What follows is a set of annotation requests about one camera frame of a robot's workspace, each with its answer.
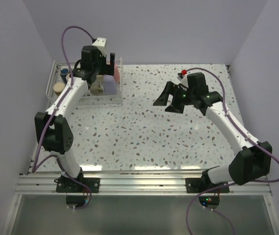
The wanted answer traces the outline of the red cup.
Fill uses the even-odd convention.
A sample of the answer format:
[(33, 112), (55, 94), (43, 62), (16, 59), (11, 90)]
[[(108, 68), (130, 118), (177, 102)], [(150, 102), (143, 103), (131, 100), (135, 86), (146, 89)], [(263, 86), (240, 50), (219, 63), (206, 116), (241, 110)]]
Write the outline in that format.
[(119, 69), (118, 69), (118, 66), (115, 64), (114, 66), (114, 80), (115, 82), (118, 84), (120, 82), (120, 72), (119, 72)]

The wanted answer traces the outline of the purple cup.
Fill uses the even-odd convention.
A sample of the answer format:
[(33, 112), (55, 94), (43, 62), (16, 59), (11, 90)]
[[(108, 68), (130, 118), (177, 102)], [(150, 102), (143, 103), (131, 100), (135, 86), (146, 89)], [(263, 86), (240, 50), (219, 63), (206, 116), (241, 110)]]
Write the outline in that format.
[(117, 94), (116, 81), (113, 76), (104, 75), (103, 89), (104, 89), (105, 95), (116, 95)]

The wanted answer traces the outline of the small olive mug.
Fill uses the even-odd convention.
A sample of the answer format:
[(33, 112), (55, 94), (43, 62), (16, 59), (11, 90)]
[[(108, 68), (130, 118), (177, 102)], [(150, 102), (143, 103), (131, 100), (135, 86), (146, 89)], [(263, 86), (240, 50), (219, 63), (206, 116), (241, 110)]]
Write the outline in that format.
[(103, 88), (101, 87), (101, 83), (95, 81), (92, 83), (90, 87), (90, 93), (94, 96), (100, 96), (104, 94)]

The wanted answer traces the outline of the blue cup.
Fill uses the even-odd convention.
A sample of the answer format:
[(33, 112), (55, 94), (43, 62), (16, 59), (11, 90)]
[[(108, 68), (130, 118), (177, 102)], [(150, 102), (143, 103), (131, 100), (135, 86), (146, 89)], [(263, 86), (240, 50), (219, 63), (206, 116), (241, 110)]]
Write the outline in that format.
[(65, 84), (67, 84), (67, 75), (68, 74), (69, 74), (69, 69), (61, 69), (60, 70), (60, 77)]

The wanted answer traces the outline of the steel cup with brown sleeve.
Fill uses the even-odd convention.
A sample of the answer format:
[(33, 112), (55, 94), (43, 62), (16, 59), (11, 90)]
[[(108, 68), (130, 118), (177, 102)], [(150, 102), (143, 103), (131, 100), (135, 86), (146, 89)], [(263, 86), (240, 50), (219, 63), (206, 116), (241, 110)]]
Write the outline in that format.
[(66, 85), (63, 82), (58, 82), (53, 85), (53, 91), (57, 96), (59, 96), (63, 92), (65, 87)]

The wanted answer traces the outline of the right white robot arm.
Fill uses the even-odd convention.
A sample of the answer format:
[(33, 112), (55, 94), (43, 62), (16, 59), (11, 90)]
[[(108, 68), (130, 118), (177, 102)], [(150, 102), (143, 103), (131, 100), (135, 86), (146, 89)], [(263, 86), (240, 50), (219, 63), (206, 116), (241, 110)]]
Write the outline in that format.
[(216, 166), (202, 172), (201, 187), (206, 192), (219, 185), (234, 182), (244, 185), (266, 176), (270, 172), (272, 152), (269, 142), (260, 142), (235, 119), (223, 105), (218, 92), (210, 92), (205, 75), (201, 72), (180, 75), (180, 83), (168, 81), (155, 106), (166, 107), (165, 111), (181, 114), (185, 106), (192, 105), (206, 116), (230, 144), (235, 158), (229, 165)]

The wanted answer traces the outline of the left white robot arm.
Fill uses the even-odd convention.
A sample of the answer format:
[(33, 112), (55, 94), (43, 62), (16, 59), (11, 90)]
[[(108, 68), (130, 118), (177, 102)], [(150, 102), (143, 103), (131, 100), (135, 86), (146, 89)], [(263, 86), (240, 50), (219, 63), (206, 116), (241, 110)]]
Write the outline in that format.
[(69, 68), (70, 77), (64, 90), (45, 112), (38, 112), (34, 118), (38, 147), (32, 172), (40, 165), (38, 158), (43, 148), (56, 158), (63, 177), (69, 178), (67, 186), (73, 192), (80, 192), (85, 181), (80, 177), (82, 170), (71, 149), (73, 133), (68, 118), (98, 75), (114, 74), (115, 54), (107, 56), (105, 44), (101, 39), (82, 48), (81, 59)]

